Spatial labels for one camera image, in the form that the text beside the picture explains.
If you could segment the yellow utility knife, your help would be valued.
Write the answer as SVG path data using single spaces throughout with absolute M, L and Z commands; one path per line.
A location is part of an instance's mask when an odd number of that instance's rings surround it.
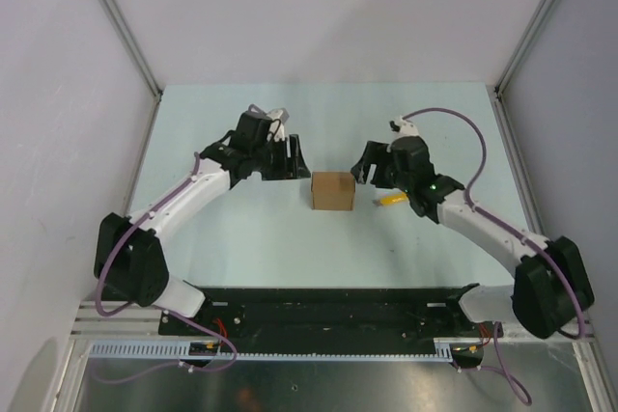
M 394 206 L 407 201 L 405 193 L 386 195 L 373 200 L 375 206 Z

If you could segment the brown cardboard express box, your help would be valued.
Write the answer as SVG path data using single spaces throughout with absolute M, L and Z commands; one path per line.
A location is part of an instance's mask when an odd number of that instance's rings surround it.
M 314 210 L 352 211 L 355 201 L 354 177 L 346 172 L 314 172 L 311 199 Z

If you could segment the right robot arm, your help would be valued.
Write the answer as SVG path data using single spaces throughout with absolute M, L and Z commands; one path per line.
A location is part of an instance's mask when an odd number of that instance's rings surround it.
M 422 138 L 368 142 L 351 174 L 359 184 L 402 191 L 417 216 L 469 239 L 513 277 L 509 286 L 465 288 L 445 312 L 453 334 L 467 336 L 480 322 L 509 321 L 546 339 L 571 320 L 585 323 L 595 296 L 576 244 L 518 230 L 474 205 L 460 182 L 435 171 Z

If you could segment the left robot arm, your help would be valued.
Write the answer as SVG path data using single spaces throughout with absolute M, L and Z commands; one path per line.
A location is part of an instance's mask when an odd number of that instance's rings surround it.
M 162 197 L 127 216 L 108 214 L 100 223 L 94 275 L 96 308 L 112 290 L 128 305 L 158 308 L 180 315 L 190 333 L 207 332 L 213 323 L 205 294 L 168 269 L 165 244 L 206 205 L 239 182 L 259 174 L 263 180 L 308 179 L 299 138 L 285 128 L 286 109 L 244 111 L 235 128 L 195 153 L 187 176 Z

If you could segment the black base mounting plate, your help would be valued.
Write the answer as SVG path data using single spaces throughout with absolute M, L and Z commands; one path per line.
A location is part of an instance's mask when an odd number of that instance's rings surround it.
M 208 288 L 193 321 L 237 350 L 421 354 L 438 338 L 478 336 L 459 288 Z

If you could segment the right aluminium corner post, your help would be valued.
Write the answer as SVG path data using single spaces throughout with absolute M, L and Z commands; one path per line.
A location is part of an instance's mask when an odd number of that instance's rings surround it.
M 536 40 L 540 37 L 553 11 L 557 8 L 560 0 L 540 0 L 533 15 L 511 54 L 505 68 L 501 71 L 498 79 L 492 86 L 495 95 L 502 99 L 520 67 L 525 62 Z

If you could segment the aluminium corner post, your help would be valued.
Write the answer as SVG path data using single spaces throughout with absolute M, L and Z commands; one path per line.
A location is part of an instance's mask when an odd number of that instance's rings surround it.
M 553 11 L 557 8 L 560 0 L 540 0 L 533 15 L 511 54 L 505 68 L 501 71 L 498 79 L 492 86 L 495 95 L 502 99 L 520 67 L 525 62 L 536 40 L 540 37 Z
M 119 2 L 117 0 L 98 1 L 149 93 L 155 102 L 159 102 L 162 96 L 162 89 L 157 83 L 155 74 L 130 28 Z

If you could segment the left aluminium corner post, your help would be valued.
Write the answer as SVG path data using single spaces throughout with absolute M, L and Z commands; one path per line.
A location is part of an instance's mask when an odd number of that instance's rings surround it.
M 162 96 L 162 89 L 157 83 L 155 74 L 130 28 L 119 2 L 117 0 L 98 1 L 149 93 L 155 102 L 159 102 Z

